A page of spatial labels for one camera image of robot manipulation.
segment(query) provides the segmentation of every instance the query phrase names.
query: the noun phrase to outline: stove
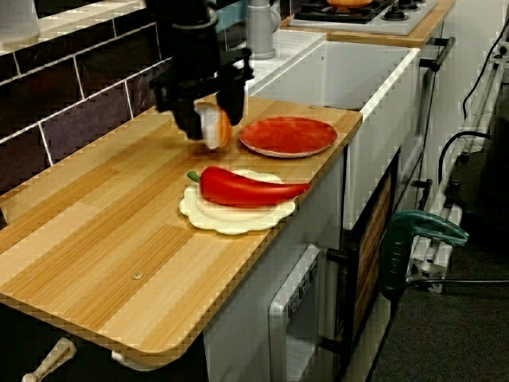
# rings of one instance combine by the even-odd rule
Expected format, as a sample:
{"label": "stove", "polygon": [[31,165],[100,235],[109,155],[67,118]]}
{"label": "stove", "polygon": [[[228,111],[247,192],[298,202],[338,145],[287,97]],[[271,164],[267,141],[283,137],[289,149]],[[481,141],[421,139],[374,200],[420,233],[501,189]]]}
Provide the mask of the stove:
{"label": "stove", "polygon": [[303,4],[289,24],[318,29],[406,36],[435,7],[437,2],[438,0],[414,0],[413,2],[411,0],[374,0],[368,6],[359,8],[330,6],[325,1],[311,2]]}

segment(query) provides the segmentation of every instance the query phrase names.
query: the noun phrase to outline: cream plate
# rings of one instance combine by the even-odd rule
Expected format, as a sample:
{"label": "cream plate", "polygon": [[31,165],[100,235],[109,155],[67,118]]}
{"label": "cream plate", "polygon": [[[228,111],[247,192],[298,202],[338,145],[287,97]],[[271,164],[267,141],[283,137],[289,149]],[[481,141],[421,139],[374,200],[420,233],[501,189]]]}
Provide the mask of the cream plate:
{"label": "cream plate", "polygon": [[[256,173],[250,170],[233,172],[258,181],[282,183],[279,177],[271,173]],[[238,235],[247,231],[272,228],[283,217],[291,215],[295,211],[296,205],[293,200],[258,209],[239,209],[218,205],[206,201],[201,196],[198,185],[192,184],[185,189],[184,199],[178,207],[184,215],[188,216],[191,224],[197,228],[214,229],[226,235]]]}

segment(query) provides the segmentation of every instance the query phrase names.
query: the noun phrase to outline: power cord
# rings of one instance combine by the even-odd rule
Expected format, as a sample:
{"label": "power cord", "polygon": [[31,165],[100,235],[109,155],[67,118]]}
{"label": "power cord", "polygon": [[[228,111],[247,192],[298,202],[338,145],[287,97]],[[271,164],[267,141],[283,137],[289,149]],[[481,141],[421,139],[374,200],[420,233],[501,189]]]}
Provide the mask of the power cord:
{"label": "power cord", "polygon": [[474,84],[472,90],[469,92],[469,94],[466,96],[466,98],[463,101],[463,118],[464,119],[467,119],[467,101],[472,96],[474,91],[476,90],[477,85],[479,85],[480,79],[483,76],[484,70],[486,69],[486,66],[488,65],[488,62],[490,60],[490,56],[492,55],[493,50],[495,50],[495,47],[499,44],[500,40],[502,39],[503,33],[505,32],[508,25],[509,25],[509,18],[507,18],[506,23],[504,24],[504,26],[502,28],[502,32],[500,32],[500,35],[497,37],[495,44],[493,44],[492,47],[490,48],[488,55],[486,56],[486,60],[484,61],[483,68],[480,70],[480,74],[477,77],[476,83]]}
{"label": "power cord", "polygon": [[440,153],[440,159],[438,160],[438,184],[440,185],[442,183],[443,178],[443,172],[444,172],[444,157],[447,153],[447,150],[450,148],[450,146],[453,144],[454,141],[456,141],[459,137],[463,137],[464,135],[471,135],[473,137],[481,137],[481,138],[488,138],[491,139],[492,136],[490,134],[486,133],[480,133],[478,131],[462,131],[460,133],[457,133],[453,135],[453,137],[447,141],[444,148],[442,149],[442,152]]}
{"label": "power cord", "polygon": [[509,280],[415,280],[406,283],[407,287],[424,284],[463,284],[463,285],[509,285]]}

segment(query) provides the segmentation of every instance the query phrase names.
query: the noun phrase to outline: dark brick tile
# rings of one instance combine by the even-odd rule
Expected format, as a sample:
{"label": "dark brick tile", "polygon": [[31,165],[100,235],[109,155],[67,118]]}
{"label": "dark brick tile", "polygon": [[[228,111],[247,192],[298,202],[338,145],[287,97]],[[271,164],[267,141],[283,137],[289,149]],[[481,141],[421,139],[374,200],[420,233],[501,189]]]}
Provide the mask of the dark brick tile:
{"label": "dark brick tile", "polygon": [[299,12],[301,10],[302,4],[308,4],[310,3],[310,0],[293,0],[292,1],[292,8],[289,9],[290,13],[295,14],[296,12]]}
{"label": "dark brick tile", "polygon": [[16,76],[16,64],[12,53],[0,56],[0,82]]}
{"label": "dark brick tile", "polygon": [[245,21],[238,22],[225,29],[228,49],[233,49],[247,39],[247,24]]}
{"label": "dark brick tile", "polygon": [[0,138],[72,105],[79,98],[72,60],[0,86]]}
{"label": "dark brick tile", "polygon": [[173,36],[171,25],[168,25],[167,22],[158,22],[157,33],[159,36],[159,48],[161,49],[163,60],[170,58],[173,55],[175,46],[175,37]]}
{"label": "dark brick tile", "polygon": [[42,128],[52,159],[58,162],[129,120],[120,84],[44,122]]}
{"label": "dark brick tile", "polygon": [[154,22],[154,19],[150,16],[147,8],[145,8],[144,10],[137,10],[131,14],[126,14],[116,18],[115,30],[117,32],[117,36],[122,36],[124,33],[141,28],[151,22]]}
{"label": "dark brick tile", "polygon": [[38,127],[0,144],[0,194],[48,167],[48,157]]}
{"label": "dark brick tile", "polygon": [[149,82],[166,71],[170,65],[170,61],[166,61],[127,81],[129,99],[134,116],[140,115],[142,112],[149,110],[155,105],[156,99],[152,89],[149,87]]}
{"label": "dark brick tile", "polygon": [[281,0],[279,6],[281,8],[281,19],[285,20],[292,13],[289,0]]}
{"label": "dark brick tile", "polygon": [[105,21],[16,52],[22,73],[115,37],[113,23]]}
{"label": "dark brick tile", "polygon": [[221,50],[226,50],[226,32],[222,30],[221,32],[217,33],[217,44],[220,47]]}
{"label": "dark brick tile", "polygon": [[76,59],[88,97],[159,61],[155,26],[99,46]]}

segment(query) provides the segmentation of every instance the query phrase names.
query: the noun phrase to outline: farmhouse sink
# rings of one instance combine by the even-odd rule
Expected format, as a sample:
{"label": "farmhouse sink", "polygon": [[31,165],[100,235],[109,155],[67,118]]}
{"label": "farmhouse sink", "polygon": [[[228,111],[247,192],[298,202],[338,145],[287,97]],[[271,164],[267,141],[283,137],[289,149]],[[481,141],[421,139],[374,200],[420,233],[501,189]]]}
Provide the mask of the farmhouse sink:
{"label": "farmhouse sink", "polygon": [[[305,36],[279,32],[286,33],[276,42],[287,50],[276,46],[281,56],[252,62],[258,80],[247,84],[250,96],[363,113],[363,125],[348,146],[343,226],[351,230],[403,140],[415,130],[420,50],[331,42],[320,33],[304,33],[317,39],[286,60],[288,47]],[[285,40],[292,42],[285,45]],[[278,68],[271,71],[271,65]]]}

